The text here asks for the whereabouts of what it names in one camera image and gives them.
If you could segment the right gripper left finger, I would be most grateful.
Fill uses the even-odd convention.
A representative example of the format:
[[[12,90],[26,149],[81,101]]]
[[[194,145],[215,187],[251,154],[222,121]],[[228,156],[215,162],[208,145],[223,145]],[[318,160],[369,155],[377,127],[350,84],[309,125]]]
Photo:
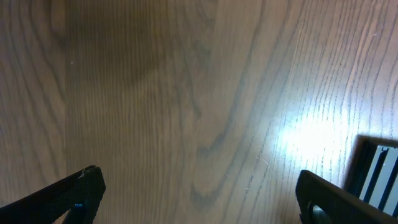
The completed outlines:
[[[89,166],[1,208],[1,223],[93,223],[106,190],[102,171]]]

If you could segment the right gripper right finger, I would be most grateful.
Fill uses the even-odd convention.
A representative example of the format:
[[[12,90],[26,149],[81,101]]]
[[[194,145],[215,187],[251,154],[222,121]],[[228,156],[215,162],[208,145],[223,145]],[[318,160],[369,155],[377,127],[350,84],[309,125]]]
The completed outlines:
[[[295,194],[302,223],[387,223],[397,219],[363,202],[309,170],[302,170]]]

